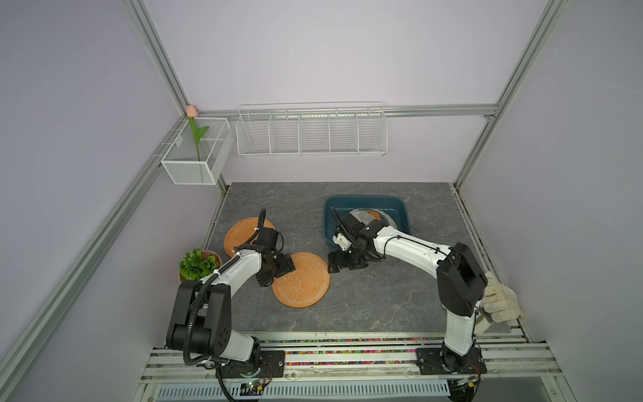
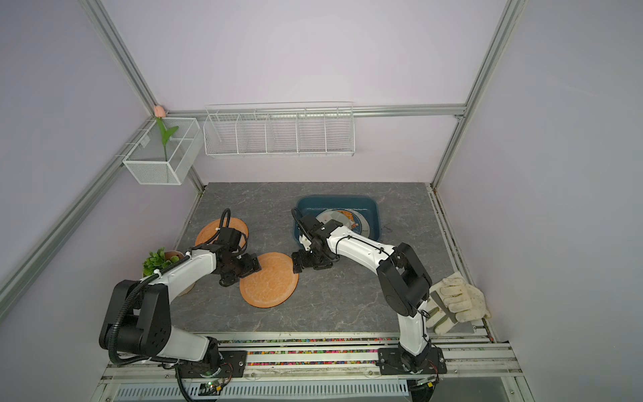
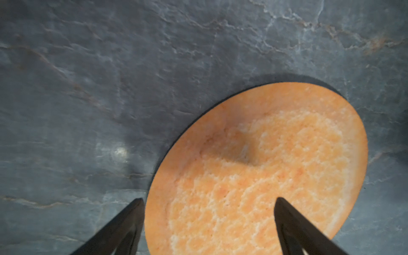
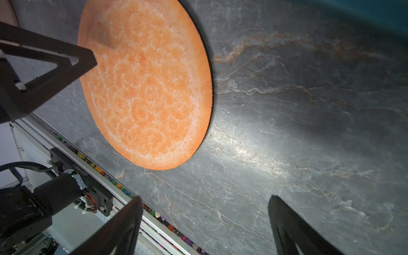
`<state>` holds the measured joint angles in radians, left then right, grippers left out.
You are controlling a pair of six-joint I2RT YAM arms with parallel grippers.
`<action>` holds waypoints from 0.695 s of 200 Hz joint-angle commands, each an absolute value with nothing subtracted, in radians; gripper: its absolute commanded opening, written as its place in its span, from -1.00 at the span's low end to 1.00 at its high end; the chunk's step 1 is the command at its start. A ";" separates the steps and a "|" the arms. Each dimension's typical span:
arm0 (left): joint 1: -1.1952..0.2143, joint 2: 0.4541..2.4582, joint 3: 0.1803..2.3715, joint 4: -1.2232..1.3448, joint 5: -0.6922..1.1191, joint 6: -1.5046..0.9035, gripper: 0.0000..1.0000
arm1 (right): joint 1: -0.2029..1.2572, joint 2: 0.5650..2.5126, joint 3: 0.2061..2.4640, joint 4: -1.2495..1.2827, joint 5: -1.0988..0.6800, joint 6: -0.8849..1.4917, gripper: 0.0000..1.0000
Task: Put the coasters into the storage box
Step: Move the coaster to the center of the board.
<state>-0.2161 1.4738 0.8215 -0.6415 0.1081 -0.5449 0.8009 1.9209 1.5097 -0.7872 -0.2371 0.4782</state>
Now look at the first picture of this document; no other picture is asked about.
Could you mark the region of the orange cork coaster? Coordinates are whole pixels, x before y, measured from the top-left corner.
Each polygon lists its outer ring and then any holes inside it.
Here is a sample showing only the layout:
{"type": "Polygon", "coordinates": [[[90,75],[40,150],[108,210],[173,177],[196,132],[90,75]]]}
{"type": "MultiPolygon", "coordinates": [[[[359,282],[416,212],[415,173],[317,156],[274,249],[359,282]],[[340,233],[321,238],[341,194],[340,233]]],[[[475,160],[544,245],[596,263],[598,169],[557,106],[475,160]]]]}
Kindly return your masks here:
{"type": "Polygon", "coordinates": [[[234,224],[224,236],[224,251],[227,256],[234,256],[234,248],[246,243],[258,230],[259,218],[247,218],[234,224]]]}
{"type": "Polygon", "coordinates": [[[309,252],[293,254],[291,259],[296,269],[274,280],[273,293],[288,308],[308,308],[321,301],[330,288],[328,265],[309,252]]]}

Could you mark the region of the teal plastic storage box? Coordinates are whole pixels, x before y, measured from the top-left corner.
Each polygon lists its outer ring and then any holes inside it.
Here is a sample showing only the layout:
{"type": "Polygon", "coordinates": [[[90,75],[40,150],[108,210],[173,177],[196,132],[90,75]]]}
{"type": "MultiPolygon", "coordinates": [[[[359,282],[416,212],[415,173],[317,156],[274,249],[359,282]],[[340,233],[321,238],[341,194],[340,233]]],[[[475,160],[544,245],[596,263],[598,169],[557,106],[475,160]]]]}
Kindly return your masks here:
{"type": "Polygon", "coordinates": [[[401,199],[373,194],[334,195],[325,201],[323,209],[324,239],[331,248],[338,247],[333,242],[337,221],[332,216],[331,208],[336,209],[340,217],[351,212],[367,211],[373,219],[380,219],[405,234],[411,234],[410,217],[406,205],[401,199]]]}

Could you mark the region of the pale green bunny coaster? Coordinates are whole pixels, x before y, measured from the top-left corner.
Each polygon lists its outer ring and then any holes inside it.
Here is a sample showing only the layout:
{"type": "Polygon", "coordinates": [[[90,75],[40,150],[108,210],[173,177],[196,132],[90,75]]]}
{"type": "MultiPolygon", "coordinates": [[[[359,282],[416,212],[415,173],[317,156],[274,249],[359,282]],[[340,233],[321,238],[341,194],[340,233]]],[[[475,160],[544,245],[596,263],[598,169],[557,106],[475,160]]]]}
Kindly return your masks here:
{"type": "Polygon", "coordinates": [[[382,216],[384,217],[384,221],[381,221],[381,220],[380,221],[383,222],[384,225],[391,225],[391,223],[393,222],[391,217],[388,214],[386,214],[384,211],[382,211],[381,209],[353,209],[350,212],[350,214],[355,219],[359,220],[360,222],[362,222],[364,224],[368,224],[372,220],[375,220],[375,217],[373,217],[370,214],[366,213],[366,210],[375,210],[375,211],[379,212],[380,214],[382,214],[382,216]]]}

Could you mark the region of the blue orange cats coaster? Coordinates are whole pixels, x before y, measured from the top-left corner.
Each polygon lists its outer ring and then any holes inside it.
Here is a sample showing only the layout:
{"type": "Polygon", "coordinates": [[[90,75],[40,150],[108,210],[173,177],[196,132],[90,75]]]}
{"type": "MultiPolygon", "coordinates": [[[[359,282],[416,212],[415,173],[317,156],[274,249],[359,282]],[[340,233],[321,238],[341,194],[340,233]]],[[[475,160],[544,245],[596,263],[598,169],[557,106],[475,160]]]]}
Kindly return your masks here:
{"type": "Polygon", "coordinates": [[[366,210],[366,213],[368,213],[371,216],[375,217],[375,219],[377,219],[377,220],[384,221],[384,217],[382,216],[382,214],[380,214],[379,212],[377,212],[375,210],[366,210]]]}

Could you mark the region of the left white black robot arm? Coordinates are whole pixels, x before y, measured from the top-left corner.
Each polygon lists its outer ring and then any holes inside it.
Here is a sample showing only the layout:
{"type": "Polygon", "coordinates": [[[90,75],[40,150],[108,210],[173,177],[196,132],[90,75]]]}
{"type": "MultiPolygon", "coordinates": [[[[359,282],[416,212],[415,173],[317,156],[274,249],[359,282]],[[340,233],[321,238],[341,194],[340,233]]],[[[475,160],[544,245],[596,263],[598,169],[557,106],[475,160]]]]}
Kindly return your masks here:
{"type": "Polygon", "coordinates": [[[233,329],[232,298],[251,278],[268,287],[295,270],[291,256],[281,251],[282,242],[277,230],[260,228],[213,274],[179,286],[166,347],[180,351],[185,365],[207,369],[229,365],[247,376],[261,371],[259,341],[233,329]]]}

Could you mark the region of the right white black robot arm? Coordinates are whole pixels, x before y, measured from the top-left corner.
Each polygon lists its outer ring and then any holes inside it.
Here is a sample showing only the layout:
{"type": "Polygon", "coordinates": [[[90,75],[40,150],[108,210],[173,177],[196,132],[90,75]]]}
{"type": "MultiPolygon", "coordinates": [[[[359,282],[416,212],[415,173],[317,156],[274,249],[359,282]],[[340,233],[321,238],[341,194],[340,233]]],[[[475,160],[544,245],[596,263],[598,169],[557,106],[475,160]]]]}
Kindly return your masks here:
{"type": "Polygon", "coordinates": [[[330,209],[335,220],[328,272],[360,270],[370,262],[395,258],[421,269],[437,281],[441,306],[446,310],[445,337],[440,348],[417,353],[422,374],[474,374],[487,372],[477,346],[477,310],[488,280],[472,250],[458,243],[445,246],[423,241],[358,211],[344,216],[330,209]]]}

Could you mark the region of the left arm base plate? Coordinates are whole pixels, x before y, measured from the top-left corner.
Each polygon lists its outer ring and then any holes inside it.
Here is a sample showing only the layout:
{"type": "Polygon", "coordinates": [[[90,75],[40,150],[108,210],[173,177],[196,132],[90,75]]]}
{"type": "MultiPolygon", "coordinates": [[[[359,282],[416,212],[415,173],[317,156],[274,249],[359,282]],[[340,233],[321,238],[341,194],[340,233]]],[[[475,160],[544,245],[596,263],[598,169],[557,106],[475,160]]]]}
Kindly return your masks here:
{"type": "Polygon", "coordinates": [[[247,362],[231,361],[220,370],[223,379],[282,378],[286,368],[286,352],[268,349],[254,352],[247,362]]]}

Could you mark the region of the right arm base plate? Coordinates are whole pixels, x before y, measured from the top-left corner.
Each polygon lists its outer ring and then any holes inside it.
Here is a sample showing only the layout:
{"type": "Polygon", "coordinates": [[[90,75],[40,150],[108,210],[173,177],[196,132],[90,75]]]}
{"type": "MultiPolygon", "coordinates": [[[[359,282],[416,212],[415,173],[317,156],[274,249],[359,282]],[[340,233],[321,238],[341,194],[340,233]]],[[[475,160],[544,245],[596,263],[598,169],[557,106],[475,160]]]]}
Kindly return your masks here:
{"type": "Polygon", "coordinates": [[[445,346],[417,348],[416,365],[421,375],[476,375],[487,373],[482,350],[474,345],[467,354],[460,356],[445,346]]]}

